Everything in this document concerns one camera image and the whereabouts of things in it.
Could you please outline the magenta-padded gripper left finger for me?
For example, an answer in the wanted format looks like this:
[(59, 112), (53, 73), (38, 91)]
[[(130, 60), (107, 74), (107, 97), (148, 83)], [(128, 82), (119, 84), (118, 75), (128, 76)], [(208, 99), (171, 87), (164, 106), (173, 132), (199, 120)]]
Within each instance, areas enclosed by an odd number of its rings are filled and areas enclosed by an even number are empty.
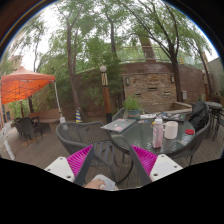
[(94, 149), (90, 145), (69, 157), (58, 157), (45, 170), (69, 182), (82, 186), (93, 157)]

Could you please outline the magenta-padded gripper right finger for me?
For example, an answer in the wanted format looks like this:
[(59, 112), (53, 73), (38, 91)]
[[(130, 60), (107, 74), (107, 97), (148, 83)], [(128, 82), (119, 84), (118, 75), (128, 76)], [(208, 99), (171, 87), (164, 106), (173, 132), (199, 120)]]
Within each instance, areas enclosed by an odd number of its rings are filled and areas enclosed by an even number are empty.
[(134, 145), (130, 154), (143, 186), (182, 169), (165, 154), (155, 155)]

